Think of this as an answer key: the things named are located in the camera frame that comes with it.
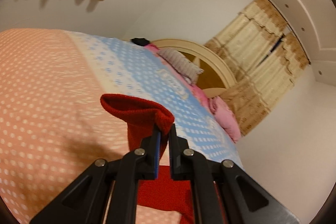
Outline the pink pillow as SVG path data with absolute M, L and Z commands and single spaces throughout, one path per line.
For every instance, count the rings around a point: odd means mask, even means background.
M 218 124 L 236 143 L 242 135 L 236 117 L 228 105 L 220 97 L 214 97 L 209 99 L 209 108 Z

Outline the beige window curtain centre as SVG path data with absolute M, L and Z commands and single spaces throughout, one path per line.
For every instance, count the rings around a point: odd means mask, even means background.
M 242 135 L 252 131 L 294 87 L 309 63 L 288 22 L 268 0 L 254 0 L 205 43 L 236 80 L 221 92 Z

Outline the grey striped pillow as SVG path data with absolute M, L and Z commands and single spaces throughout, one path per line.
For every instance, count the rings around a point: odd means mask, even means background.
M 158 51 L 158 55 L 167 61 L 190 84 L 196 84 L 198 77 L 204 72 L 202 68 L 192 63 L 182 53 L 171 48 Z

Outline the polka dot bed cover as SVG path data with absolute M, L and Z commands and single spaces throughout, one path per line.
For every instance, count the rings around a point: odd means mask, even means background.
M 210 111 L 145 47 L 79 32 L 1 32 L 1 198 L 28 223 L 96 159 L 125 155 L 127 125 L 105 93 L 165 106 L 177 134 L 213 161 L 240 163 Z

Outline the red embroidered knit sweater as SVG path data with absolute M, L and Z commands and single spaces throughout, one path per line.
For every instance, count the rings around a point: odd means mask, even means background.
M 143 149 L 137 170 L 137 204 L 159 212 L 175 211 L 181 223 L 223 223 L 212 162 L 188 149 L 176 134 L 174 116 L 164 106 L 122 94 L 103 94 L 105 111 L 127 123 L 132 156 Z

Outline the black item beside bed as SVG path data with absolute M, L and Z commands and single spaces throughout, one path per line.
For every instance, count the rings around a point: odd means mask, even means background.
M 146 38 L 132 38 L 130 42 L 132 42 L 133 44 L 137 46 L 141 46 L 141 47 L 145 47 L 150 44 L 150 41 L 147 40 Z

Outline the cream wooden headboard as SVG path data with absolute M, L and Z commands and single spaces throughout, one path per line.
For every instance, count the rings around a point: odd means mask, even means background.
M 229 66 L 216 53 L 196 42 L 181 39 L 159 39 L 152 43 L 159 49 L 171 48 L 184 54 L 191 62 L 204 70 L 197 86 L 209 98 L 223 94 L 237 84 Z

